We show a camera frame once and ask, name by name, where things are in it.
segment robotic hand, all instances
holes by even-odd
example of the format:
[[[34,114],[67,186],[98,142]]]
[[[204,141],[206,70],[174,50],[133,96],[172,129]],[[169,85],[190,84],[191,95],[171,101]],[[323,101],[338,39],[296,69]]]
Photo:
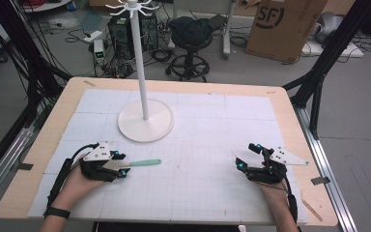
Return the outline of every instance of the robotic hand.
[[[76,156],[86,148],[92,148],[94,150],[72,165]],[[47,196],[47,207],[51,206],[53,201],[56,199],[62,185],[66,181],[66,178],[68,178],[71,173],[71,170],[79,164],[82,174],[88,179],[113,182],[115,179],[126,178],[130,169],[123,168],[116,171],[103,166],[110,160],[122,160],[125,157],[125,154],[119,154],[118,151],[110,151],[107,142],[88,144],[80,148],[76,153],[74,153],[71,159],[66,159],[63,163],[52,190]]]
[[[274,149],[267,149],[260,144],[253,144],[250,143],[248,146],[248,149],[263,155],[264,157],[264,167],[258,168],[258,167],[249,167],[248,164],[244,161],[242,161],[239,158],[236,158],[236,165],[237,169],[240,170],[242,173],[245,174],[246,178],[251,182],[261,182],[266,184],[277,184],[281,183],[282,180],[285,179],[287,184],[287,193],[288,193],[288,203],[290,207],[290,212],[292,217],[294,218],[294,221],[297,222],[298,219],[298,206],[297,206],[297,199],[292,194],[291,186],[289,184],[288,178],[287,178],[287,168],[285,164],[282,164],[279,161],[280,156],[279,155],[273,155]]]

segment black strap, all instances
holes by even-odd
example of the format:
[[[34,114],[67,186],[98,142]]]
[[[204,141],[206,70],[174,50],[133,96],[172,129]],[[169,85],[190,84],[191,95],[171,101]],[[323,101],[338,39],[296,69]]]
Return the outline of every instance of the black strap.
[[[49,215],[57,216],[57,217],[62,217],[68,219],[69,216],[71,215],[71,212],[66,211],[66,210],[61,210],[53,207],[47,207],[46,212],[44,212],[44,217],[46,218]]]

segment floor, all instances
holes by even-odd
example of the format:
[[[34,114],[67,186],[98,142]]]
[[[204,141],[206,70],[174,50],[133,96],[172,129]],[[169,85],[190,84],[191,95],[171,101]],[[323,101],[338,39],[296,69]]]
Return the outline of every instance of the floor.
[[[64,12],[55,10],[40,14],[40,17],[47,18]],[[82,21],[88,12],[85,8],[72,15]],[[107,19],[103,18],[98,25],[99,29],[105,23]],[[236,17],[231,27],[249,27],[251,24],[252,18]],[[85,43],[66,43],[65,38],[69,36],[67,31],[45,35],[51,51],[70,73],[77,76],[88,73],[93,68],[92,53],[87,50]],[[317,57],[302,57],[294,65],[284,65],[278,61],[247,55],[242,47],[234,45],[231,46],[232,54],[225,60],[220,54],[221,47],[222,39],[217,39],[200,52],[210,63],[211,70],[207,78],[211,83],[281,86],[307,73],[317,60]],[[175,53],[181,54],[182,51],[176,50]],[[147,61],[150,54],[144,56]],[[165,75],[165,67],[161,63],[146,66],[146,78],[176,81],[173,75]],[[136,73],[128,78],[137,78]],[[26,103],[26,95],[12,62],[0,63],[0,140]],[[318,129],[320,141],[357,230],[371,231],[371,52],[365,52],[362,58],[336,63],[328,73]],[[0,198],[13,175],[14,172],[10,171],[1,184]],[[41,223],[40,220],[0,219],[0,231],[37,231]],[[91,222],[70,221],[65,231],[77,230],[91,231]],[[247,230],[274,231],[274,228],[248,227]],[[303,227],[302,230],[341,231],[339,226]]]

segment black stool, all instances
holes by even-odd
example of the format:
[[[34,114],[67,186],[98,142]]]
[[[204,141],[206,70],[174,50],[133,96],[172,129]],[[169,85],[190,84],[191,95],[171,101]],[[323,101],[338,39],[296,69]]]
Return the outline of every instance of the black stool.
[[[210,45],[212,40],[213,37],[209,36],[202,44],[190,45],[176,43],[176,41],[173,40],[172,38],[172,41],[176,46],[186,50],[186,54],[175,58],[171,62],[170,66],[168,66],[168,68],[165,69],[165,73],[166,74],[171,74],[171,72],[175,73],[177,76],[180,77],[179,81],[183,81],[184,78],[190,80],[192,78],[202,77],[204,82],[207,83],[205,74],[209,73],[210,65],[206,60],[204,60],[202,57],[194,53],[197,53],[197,51]]]

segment power strip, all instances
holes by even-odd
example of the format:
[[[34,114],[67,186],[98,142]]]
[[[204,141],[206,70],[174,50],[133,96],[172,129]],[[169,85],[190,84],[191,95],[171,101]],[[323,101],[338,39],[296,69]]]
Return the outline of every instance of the power strip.
[[[98,38],[100,35],[101,35],[101,31],[95,31],[94,33],[90,34],[90,37],[86,37],[85,39],[83,39],[83,41],[87,43],[91,43],[93,40]]]

